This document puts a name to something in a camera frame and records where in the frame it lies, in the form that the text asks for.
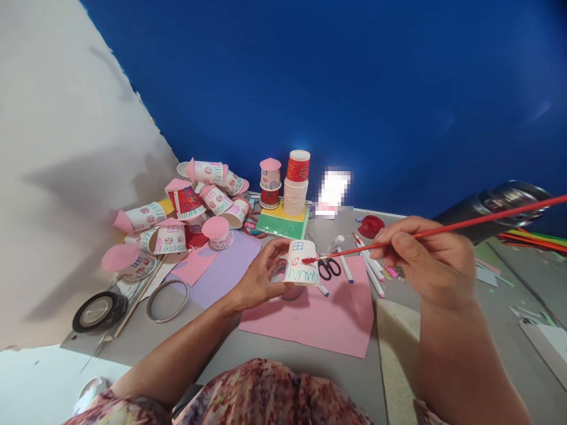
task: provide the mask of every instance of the red paintbrush handle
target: red paintbrush handle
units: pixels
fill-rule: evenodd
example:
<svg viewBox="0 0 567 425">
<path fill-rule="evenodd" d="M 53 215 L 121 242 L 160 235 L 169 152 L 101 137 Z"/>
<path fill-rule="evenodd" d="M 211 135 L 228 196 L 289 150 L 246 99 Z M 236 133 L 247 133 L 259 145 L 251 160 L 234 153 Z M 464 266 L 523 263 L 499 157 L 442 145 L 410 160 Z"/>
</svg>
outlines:
<svg viewBox="0 0 567 425">
<path fill-rule="evenodd" d="M 469 226 L 476 225 L 476 224 L 487 223 L 489 221 L 494 221 L 494 220 L 499 220 L 501 218 L 510 217 L 511 215 L 522 214 L 522 213 L 526 213 L 528 211 L 533 211 L 533 210 L 541 210 L 542 208 L 551 207 L 552 205 L 562 204 L 563 202 L 567 202 L 567 195 L 562 195 L 562 196 L 556 197 L 556 198 L 550 198 L 550 199 L 544 200 L 544 201 L 534 202 L 533 204 L 524 205 L 523 207 L 518 207 L 518 208 L 512 208 L 511 210 L 495 212 L 494 214 L 489 214 L 489 215 L 484 215 L 482 217 L 472 218 L 470 220 L 461 221 L 460 223 L 454 223 L 454 224 L 434 228 L 434 229 L 431 229 L 431 230 L 425 230 L 423 232 L 419 232 L 419 233 L 414 234 L 413 237 L 416 238 L 416 239 L 419 239 L 419 238 L 422 238 L 422 237 L 432 236 L 432 235 L 439 234 L 439 233 L 447 233 L 447 232 L 457 230 L 457 229 L 460 229 L 460 228 L 469 227 Z M 355 248 L 355 249 L 351 249 L 351 250 L 348 250 L 348 251 L 336 252 L 334 254 L 327 255 L 324 258 L 333 258 L 333 257 L 339 257 L 339 256 L 347 255 L 347 254 L 354 254 L 354 253 L 358 253 L 358 252 L 366 251 L 366 250 L 370 250 L 370 249 L 382 248 L 382 247 L 385 247 L 385 246 L 388 246 L 388 245 L 390 245 L 390 243 L 368 245 L 368 246 L 365 246 L 365 247 Z M 306 264 L 310 264 L 310 263 L 313 263 L 317 260 L 318 259 L 304 259 L 303 262 L 306 263 Z"/>
</svg>

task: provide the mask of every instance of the purple paper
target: purple paper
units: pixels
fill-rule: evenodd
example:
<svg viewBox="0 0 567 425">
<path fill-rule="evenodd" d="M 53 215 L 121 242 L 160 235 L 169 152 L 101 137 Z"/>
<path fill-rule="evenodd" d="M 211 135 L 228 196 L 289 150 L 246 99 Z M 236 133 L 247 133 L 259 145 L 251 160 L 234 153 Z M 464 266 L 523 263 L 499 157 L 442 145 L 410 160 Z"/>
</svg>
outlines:
<svg viewBox="0 0 567 425">
<path fill-rule="evenodd" d="M 232 245 L 219 252 L 213 263 L 189 290 L 189 298 L 204 309 L 209 308 L 236 286 L 262 248 L 259 239 L 241 231 L 233 232 Z"/>
</svg>

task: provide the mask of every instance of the hand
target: hand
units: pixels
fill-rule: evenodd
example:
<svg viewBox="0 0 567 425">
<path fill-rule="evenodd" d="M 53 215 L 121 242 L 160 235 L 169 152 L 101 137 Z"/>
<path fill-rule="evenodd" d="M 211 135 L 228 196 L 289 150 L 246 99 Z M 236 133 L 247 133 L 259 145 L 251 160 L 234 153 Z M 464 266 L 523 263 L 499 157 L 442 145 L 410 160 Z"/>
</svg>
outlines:
<svg viewBox="0 0 567 425">
<path fill-rule="evenodd" d="M 289 239 L 274 239 L 252 261 L 240 282 L 227 294 L 233 308 L 241 312 L 285 294 L 294 286 L 291 282 L 270 282 L 270 274 L 278 266 L 279 258 L 288 253 Z"/>
<path fill-rule="evenodd" d="M 441 227 L 435 221 L 408 217 L 382 230 L 374 243 L 391 246 L 372 250 L 386 265 L 400 264 L 413 288 L 430 304 L 458 309 L 475 302 L 477 273 L 473 244 L 464 236 L 441 233 L 414 239 L 410 234 Z"/>
</svg>

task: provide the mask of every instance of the black scissors handle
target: black scissors handle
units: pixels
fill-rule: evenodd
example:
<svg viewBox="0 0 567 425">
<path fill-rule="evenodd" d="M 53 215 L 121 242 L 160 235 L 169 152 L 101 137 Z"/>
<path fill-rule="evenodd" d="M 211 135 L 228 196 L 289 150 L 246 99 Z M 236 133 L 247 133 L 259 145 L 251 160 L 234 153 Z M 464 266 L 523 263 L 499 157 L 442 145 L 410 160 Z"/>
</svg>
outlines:
<svg viewBox="0 0 567 425">
<path fill-rule="evenodd" d="M 319 267 L 319 276 L 322 280 L 331 280 L 333 276 L 340 276 L 341 266 L 333 259 L 319 260 L 317 262 Z"/>
</svg>

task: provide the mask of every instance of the thermos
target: thermos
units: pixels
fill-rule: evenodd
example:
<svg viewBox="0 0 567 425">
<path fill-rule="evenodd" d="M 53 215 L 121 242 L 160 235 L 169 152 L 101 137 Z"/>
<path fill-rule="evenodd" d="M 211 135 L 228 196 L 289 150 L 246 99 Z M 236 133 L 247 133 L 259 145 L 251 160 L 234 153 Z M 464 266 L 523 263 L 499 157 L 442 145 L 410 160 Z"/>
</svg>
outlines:
<svg viewBox="0 0 567 425">
<path fill-rule="evenodd" d="M 551 195 L 537 186 L 511 180 L 495 188 L 484 190 L 463 199 L 445 212 L 437 215 L 433 220 L 443 225 L 448 225 L 499 211 L 522 207 L 548 198 L 551 198 Z M 530 224 L 533 220 L 543 215 L 543 210 L 545 208 L 488 223 L 477 224 L 456 230 L 456 232 L 468 237 L 472 243 L 477 245 L 492 236 Z"/>
</svg>

